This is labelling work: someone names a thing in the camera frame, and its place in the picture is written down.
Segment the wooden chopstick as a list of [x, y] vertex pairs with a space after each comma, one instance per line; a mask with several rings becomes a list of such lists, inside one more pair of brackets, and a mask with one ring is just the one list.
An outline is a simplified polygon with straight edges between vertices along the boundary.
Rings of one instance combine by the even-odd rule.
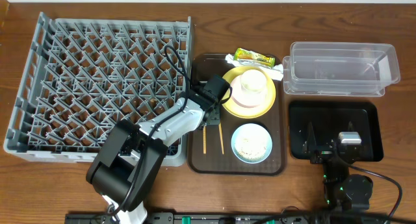
[[203, 126], [203, 154], [207, 153], [206, 125]]
[[222, 152], [222, 155], [224, 155], [224, 140], [223, 140], [222, 124], [221, 123], [218, 124], [218, 131], [219, 131], [219, 136], [220, 136], [221, 152]]

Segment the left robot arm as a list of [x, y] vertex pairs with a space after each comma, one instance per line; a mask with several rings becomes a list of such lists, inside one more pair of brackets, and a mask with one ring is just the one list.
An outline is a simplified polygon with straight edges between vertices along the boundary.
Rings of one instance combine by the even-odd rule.
[[143, 223], [144, 200], [167, 155], [182, 136], [199, 128], [227, 101], [228, 82], [186, 88], [161, 115], [139, 124], [121, 120], [115, 124], [86, 173], [86, 181], [107, 202], [107, 221]]

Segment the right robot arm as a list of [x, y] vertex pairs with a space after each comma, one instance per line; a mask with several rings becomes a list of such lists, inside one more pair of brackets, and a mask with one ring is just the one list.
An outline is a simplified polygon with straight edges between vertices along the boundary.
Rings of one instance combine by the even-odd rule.
[[328, 149], [317, 145], [311, 123], [302, 151], [311, 164], [321, 164], [324, 171], [324, 198], [330, 210], [368, 210], [373, 181], [368, 176], [351, 174], [349, 169], [360, 158], [361, 137], [357, 132], [340, 132]]

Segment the light blue bowl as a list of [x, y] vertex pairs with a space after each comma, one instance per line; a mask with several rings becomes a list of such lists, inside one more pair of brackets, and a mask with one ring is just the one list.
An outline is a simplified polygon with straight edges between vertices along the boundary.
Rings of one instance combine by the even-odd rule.
[[270, 133], [256, 123], [241, 125], [231, 136], [234, 155], [247, 164], [258, 164], [266, 160], [271, 154], [272, 146]]

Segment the cream cup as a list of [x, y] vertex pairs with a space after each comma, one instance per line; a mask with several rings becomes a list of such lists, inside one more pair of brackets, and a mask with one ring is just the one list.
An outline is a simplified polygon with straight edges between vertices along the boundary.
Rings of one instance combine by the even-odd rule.
[[241, 75], [240, 83], [244, 90], [259, 93], [265, 89], [267, 78], [263, 72], [256, 69], [249, 69]]

